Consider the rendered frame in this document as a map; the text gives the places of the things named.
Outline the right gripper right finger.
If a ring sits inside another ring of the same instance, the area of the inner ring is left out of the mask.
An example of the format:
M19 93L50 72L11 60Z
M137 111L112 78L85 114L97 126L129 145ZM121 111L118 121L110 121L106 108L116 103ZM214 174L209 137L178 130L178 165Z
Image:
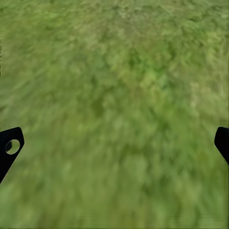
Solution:
M229 128L218 127L214 144L229 164Z

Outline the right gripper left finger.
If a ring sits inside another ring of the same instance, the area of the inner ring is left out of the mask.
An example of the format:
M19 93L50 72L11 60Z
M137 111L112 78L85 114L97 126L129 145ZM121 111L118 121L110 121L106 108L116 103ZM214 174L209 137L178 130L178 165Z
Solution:
M0 132L0 183L24 146L20 127Z

